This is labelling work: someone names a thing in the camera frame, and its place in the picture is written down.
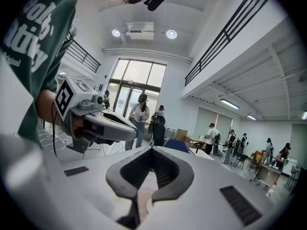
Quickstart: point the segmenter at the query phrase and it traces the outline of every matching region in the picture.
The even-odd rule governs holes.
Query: black pants
[[[209,155],[210,152],[212,151],[212,147],[213,147],[213,144],[207,144],[206,143],[205,153],[207,153]]]

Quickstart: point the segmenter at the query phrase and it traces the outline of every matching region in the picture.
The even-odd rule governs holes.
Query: person
[[[209,127],[210,127],[210,129],[208,130],[208,132],[205,136],[205,138],[207,139],[206,145],[205,145],[205,153],[207,153],[208,155],[212,151],[212,147],[213,147],[213,144],[215,142],[215,136],[220,134],[220,132],[215,128],[214,123],[211,123]]]
[[[291,150],[290,143],[286,143],[285,147],[278,153],[277,157],[275,158],[276,166],[279,169],[283,168],[283,165],[288,158],[289,150]]]
[[[262,152],[265,152],[265,160],[270,160],[270,163],[272,162],[273,159],[273,152],[274,152],[274,147],[271,141],[271,138],[267,139],[267,146],[265,150],[262,150]]]
[[[109,109],[110,108],[110,91],[109,90],[106,90],[105,91],[105,94],[104,94],[104,104],[105,104],[105,108],[106,109]]]
[[[145,122],[149,118],[149,107],[146,105],[147,94],[140,94],[138,103],[135,104],[129,114],[129,120],[136,126],[138,129],[138,137],[136,140],[135,148],[142,146],[142,141],[144,138],[145,132]],[[126,141],[125,150],[131,150],[134,140]]]
[[[241,143],[240,143],[238,154],[243,154],[244,147],[247,145],[247,142],[248,142],[248,138],[246,136],[246,133],[244,133],[243,138],[242,138]]]
[[[137,3],[141,0],[122,0]],[[18,134],[38,145],[37,117],[52,123],[56,115],[52,92],[57,90],[60,61],[73,38],[77,0],[29,0],[12,21],[0,47],[11,69],[33,96]],[[73,118],[72,129],[83,130],[83,119]]]
[[[164,117],[164,106],[163,105],[159,107],[159,109],[157,110],[157,113],[161,115],[162,117]]]
[[[231,155],[232,150],[235,147],[236,141],[237,141],[236,134],[235,134],[235,131],[233,129],[230,131],[230,134],[231,134],[231,136],[230,136],[229,141],[228,141],[228,149],[227,149],[227,152],[226,152],[225,161],[223,162],[224,164],[229,163],[230,155]]]

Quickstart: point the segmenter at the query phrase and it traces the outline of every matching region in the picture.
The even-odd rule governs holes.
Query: black cable
[[[52,118],[52,143],[53,143],[53,150],[54,150],[54,153],[57,156],[57,152],[56,152],[56,144],[55,144],[55,135],[56,135],[56,128],[55,128],[55,122],[56,122],[56,119],[57,119],[57,116],[58,116],[58,112],[56,113],[56,116],[54,117],[53,119],[53,106],[54,106],[54,103],[52,103],[52,106],[51,106],[51,118]]]

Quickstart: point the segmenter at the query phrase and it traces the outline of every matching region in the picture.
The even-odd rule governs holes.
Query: black metal railing
[[[186,76],[187,86],[247,25],[268,0],[243,0],[214,42]]]
[[[97,72],[100,63],[95,60],[84,48],[80,46],[74,39],[71,41],[70,46],[68,47],[67,54],[74,57],[77,61],[81,62],[88,69],[93,72]]]

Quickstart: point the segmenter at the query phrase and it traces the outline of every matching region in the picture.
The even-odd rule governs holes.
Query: white long-sleeve shirt
[[[149,119],[149,107],[147,106],[145,109],[145,112],[142,112],[141,108],[139,107],[139,104],[135,104],[131,111],[130,116],[133,116],[134,113],[134,120],[139,123],[145,123],[147,119]]]

